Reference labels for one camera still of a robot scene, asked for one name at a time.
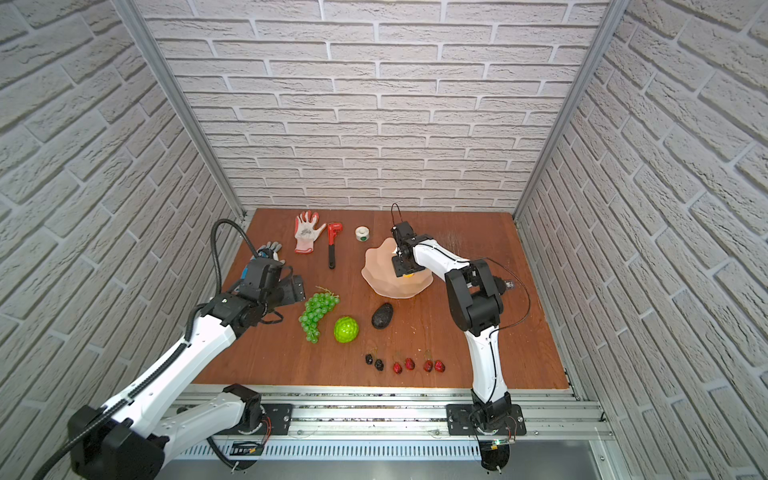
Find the work glove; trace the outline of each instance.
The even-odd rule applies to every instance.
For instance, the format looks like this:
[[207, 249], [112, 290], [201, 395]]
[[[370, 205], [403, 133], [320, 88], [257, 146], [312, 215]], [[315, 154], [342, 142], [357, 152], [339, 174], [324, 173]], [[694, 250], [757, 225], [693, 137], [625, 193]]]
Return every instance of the work glove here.
[[277, 258], [277, 252], [280, 251], [280, 249], [283, 248], [283, 244], [279, 242], [266, 242], [266, 244], [259, 247], [259, 250], [257, 252], [259, 253], [259, 257], [265, 257], [265, 258], [272, 258], [274, 260], [279, 261], [280, 263], [285, 263], [285, 260], [281, 260]]
[[317, 237], [320, 236], [326, 227], [325, 224], [322, 224], [320, 228], [314, 230], [319, 214], [315, 212], [312, 215], [312, 220], [310, 220], [311, 213], [302, 212], [296, 217], [296, 234], [293, 235], [296, 238], [296, 253], [312, 253], [315, 240], [317, 240]]

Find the ventilation grille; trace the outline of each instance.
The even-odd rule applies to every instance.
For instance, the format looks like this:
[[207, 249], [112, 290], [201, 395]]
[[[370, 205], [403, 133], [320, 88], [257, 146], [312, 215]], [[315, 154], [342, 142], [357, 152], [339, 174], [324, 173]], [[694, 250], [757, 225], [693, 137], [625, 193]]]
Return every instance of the ventilation grille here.
[[[278, 440], [271, 439], [261, 456], [230, 456], [235, 440], [217, 441], [232, 460], [479, 460], [474, 440]], [[206, 442], [176, 460], [215, 460]]]

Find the green ball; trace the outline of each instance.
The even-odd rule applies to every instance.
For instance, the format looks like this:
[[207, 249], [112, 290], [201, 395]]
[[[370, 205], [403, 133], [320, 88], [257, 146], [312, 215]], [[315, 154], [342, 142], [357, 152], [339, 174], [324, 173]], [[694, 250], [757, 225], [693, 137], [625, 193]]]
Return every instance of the green ball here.
[[360, 328], [355, 319], [351, 316], [343, 316], [336, 321], [336, 325], [333, 327], [333, 336], [339, 343], [349, 343], [357, 337], [359, 331]]

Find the white tape roll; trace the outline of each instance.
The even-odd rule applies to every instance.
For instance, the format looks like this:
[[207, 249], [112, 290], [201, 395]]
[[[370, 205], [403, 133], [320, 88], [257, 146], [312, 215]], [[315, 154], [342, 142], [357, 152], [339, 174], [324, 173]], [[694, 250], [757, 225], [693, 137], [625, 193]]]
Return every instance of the white tape roll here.
[[357, 227], [355, 229], [355, 237], [357, 237], [357, 240], [360, 240], [361, 242], [368, 240], [370, 234], [371, 232], [368, 230], [368, 227]]

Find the green grapes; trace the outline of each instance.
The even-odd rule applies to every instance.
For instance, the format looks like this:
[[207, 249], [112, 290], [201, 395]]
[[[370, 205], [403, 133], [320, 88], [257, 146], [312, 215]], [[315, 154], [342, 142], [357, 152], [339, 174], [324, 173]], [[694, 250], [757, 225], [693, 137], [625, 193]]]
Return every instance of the green grapes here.
[[326, 313], [332, 311], [338, 303], [339, 296], [328, 290], [315, 293], [307, 299], [304, 303], [304, 313], [299, 317], [301, 328], [306, 333], [307, 342], [317, 343], [320, 335], [317, 323]]

